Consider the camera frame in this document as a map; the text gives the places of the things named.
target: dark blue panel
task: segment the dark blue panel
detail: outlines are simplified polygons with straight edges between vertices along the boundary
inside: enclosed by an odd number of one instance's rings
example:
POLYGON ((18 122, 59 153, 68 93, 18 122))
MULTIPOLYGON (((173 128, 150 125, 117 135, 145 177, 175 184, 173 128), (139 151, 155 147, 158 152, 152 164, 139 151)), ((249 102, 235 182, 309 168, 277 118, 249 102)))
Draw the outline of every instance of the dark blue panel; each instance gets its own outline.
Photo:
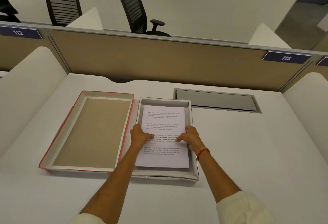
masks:
POLYGON ((39 31, 35 28, 32 29, 23 27, 0 26, 0 34, 3 36, 42 40, 39 31))
POLYGON ((317 63, 319 66, 328 66, 328 56, 324 57, 322 60, 317 63))
POLYGON ((282 53, 269 51, 262 60, 284 62, 284 63, 299 63, 303 64, 311 57, 310 55, 282 53))

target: gray desk flap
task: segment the gray desk flap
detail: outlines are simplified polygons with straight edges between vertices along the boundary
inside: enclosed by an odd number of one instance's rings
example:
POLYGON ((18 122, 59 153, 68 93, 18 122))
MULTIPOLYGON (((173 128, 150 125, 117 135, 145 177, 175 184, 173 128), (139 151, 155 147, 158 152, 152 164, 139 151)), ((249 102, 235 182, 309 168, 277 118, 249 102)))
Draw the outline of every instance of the gray desk flap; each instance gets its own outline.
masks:
POLYGON ((191 100, 191 105, 194 107, 257 111, 253 97, 247 95, 178 89, 176 91, 176 98, 191 100))

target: hand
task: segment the hand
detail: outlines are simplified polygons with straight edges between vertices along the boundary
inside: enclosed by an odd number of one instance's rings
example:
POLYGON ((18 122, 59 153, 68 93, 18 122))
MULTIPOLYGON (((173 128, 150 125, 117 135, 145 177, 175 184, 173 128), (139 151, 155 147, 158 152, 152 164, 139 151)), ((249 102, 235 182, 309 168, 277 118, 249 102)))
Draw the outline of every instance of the hand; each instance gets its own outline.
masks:
POLYGON ((186 132, 180 134, 180 136, 175 139, 176 142, 180 142, 182 140, 188 143, 190 149, 196 154, 199 152, 200 149, 205 147, 199 137, 196 128, 192 126, 186 126, 186 132))
POLYGON ((144 133, 140 124, 136 124, 130 131, 131 134, 131 147, 137 148, 138 151, 142 149, 142 146, 147 143, 148 139, 155 137, 154 134, 144 133))

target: rolled-up sleeve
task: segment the rolled-up sleeve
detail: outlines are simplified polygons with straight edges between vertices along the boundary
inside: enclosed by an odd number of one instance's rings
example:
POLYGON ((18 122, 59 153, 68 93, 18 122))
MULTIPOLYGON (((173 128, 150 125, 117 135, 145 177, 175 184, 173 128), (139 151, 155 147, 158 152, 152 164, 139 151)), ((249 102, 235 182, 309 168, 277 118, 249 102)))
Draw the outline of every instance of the rolled-up sleeve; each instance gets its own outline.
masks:
POLYGON ((105 224, 105 222, 92 214, 78 214, 67 224, 105 224))
POLYGON ((237 192, 216 205, 220 224, 278 224, 264 204, 249 192, 237 192))

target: red thread bracelet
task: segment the red thread bracelet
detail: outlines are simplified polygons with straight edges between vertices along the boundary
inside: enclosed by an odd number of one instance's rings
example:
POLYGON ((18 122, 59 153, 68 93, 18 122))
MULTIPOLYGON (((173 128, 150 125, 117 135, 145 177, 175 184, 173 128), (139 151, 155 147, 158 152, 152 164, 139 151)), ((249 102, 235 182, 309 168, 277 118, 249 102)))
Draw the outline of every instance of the red thread bracelet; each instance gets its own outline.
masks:
POLYGON ((199 161, 199 155, 204 151, 208 151, 209 153, 211 153, 210 150, 207 147, 204 147, 204 148, 200 149, 198 154, 197 154, 197 160, 198 161, 199 161))

